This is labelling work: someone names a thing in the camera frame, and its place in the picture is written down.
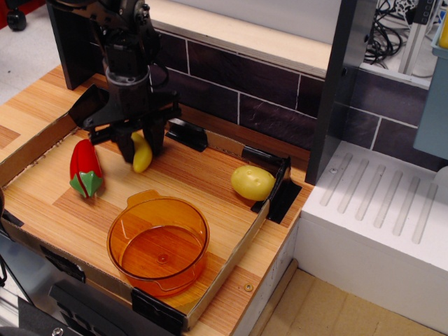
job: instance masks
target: yellow banana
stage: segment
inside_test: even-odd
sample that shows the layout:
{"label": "yellow banana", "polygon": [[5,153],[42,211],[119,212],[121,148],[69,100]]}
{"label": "yellow banana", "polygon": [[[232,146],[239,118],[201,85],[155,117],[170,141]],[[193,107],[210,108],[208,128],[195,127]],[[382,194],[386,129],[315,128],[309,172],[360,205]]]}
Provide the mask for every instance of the yellow banana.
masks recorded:
{"label": "yellow banana", "polygon": [[153,160],[153,150],[140,133],[132,133],[131,139],[134,142],[134,161],[132,162],[132,167],[136,173],[143,173]]}

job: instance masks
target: orange bowl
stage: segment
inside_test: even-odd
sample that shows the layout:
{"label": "orange bowl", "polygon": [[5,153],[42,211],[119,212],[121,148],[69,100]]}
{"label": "orange bowl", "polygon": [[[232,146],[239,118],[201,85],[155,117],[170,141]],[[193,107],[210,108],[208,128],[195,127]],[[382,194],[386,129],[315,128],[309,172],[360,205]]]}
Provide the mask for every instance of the orange bowl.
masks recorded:
{"label": "orange bowl", "polygon": [[209,226],[190,203],[154,190],[131,196],[108,233],[108,254],[133,287],[153,296],[191,286],[205,266]]}

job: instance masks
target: yellow potato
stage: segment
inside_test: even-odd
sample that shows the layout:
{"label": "yellow potato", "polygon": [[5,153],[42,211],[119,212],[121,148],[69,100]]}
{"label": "yellow potato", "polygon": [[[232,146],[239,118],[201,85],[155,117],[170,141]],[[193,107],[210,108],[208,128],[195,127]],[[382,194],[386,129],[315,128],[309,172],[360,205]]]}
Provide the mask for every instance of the yellow potato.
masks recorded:
{"label": "yellow potato", "polygon": [[242,197],[263,201],[271,193],[275,178],[268,171],[251,165],[238,167],[230,178],[232,187]]}

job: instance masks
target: plastic toy food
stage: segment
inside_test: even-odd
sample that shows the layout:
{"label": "plastic toy food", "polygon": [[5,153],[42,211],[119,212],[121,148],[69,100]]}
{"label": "plastic toy food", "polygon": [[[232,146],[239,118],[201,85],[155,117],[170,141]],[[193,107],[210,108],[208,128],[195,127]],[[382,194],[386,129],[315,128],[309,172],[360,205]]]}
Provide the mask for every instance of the plastic toy food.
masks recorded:
{"label": "plastic toy food", "polygon": [[251,165],[236,168],[230,181],[237,193],[253,201],[265,200],[275,184],[271,173]]}
{"label": "plastic toy food", "polygon": [[132,167],[136,173],[142,173],[149,167],[153,160],[153,150],[149,143],[139,133],[132,133],[132,141],[134,142],[134,161]]}
{"label": "plastic toy food", "polygon": [[103,183],[102,176],[95,147],[88,139],[79,141],[71,156],[70,186],[89,198]]}

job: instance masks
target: red bell pepper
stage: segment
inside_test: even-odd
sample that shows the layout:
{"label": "red bell pepper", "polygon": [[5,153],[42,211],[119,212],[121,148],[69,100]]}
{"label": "red bell pepper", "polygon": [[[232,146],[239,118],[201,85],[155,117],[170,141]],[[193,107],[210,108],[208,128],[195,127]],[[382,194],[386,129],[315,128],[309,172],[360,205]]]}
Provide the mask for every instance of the red bell pepper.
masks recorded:
{"label": "red bell pepper", "polygon": [[102,176],[95,147],[88,139],[79,141],[71,156],[70,186],[89,198],[103,183]]}

